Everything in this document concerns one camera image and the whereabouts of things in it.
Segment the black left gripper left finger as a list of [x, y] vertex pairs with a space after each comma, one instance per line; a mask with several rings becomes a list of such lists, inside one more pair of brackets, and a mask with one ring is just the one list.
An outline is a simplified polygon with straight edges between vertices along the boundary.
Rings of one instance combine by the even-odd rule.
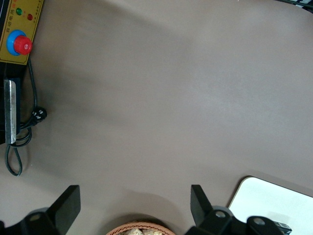
[[69, 186], [45, 210], [26, 216], [21, 225], [23, 235], [65, 235], [81, 210], [80, 187]]

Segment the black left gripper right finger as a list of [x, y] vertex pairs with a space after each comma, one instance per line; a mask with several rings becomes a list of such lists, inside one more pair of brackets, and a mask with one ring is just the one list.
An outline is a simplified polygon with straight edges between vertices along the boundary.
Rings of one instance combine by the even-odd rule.
[[195, 225], [188, 235], [228, 235], [232, 216], [228, 209], [212, 206], [200, 185], [191, 186], [190, 210]]

